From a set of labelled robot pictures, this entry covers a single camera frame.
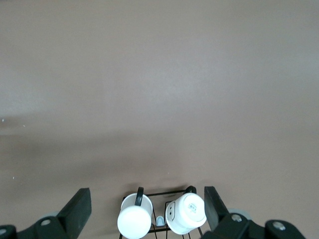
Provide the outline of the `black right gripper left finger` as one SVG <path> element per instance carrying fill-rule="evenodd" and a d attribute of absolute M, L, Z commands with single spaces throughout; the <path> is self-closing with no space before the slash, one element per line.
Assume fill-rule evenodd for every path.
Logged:
<path fill-rule="evenodd" d="M 2 239 L 76 239 L 91 215 L 91 193 L 81 188 L 56 216 L 47 216 L 18 232 L 14 225 L 1 225 Z"/>

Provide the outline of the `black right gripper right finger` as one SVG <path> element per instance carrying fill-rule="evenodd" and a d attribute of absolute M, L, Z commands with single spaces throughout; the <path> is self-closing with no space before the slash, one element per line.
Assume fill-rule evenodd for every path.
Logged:
<path fill-rule="evenodd" d="M 204 187 L 205 214 L 210 231 L 204 239 L 304 239 L 291 223 L 268 220 L 262 227 L 241 213 L 230 213 L 213 186 Z"/>

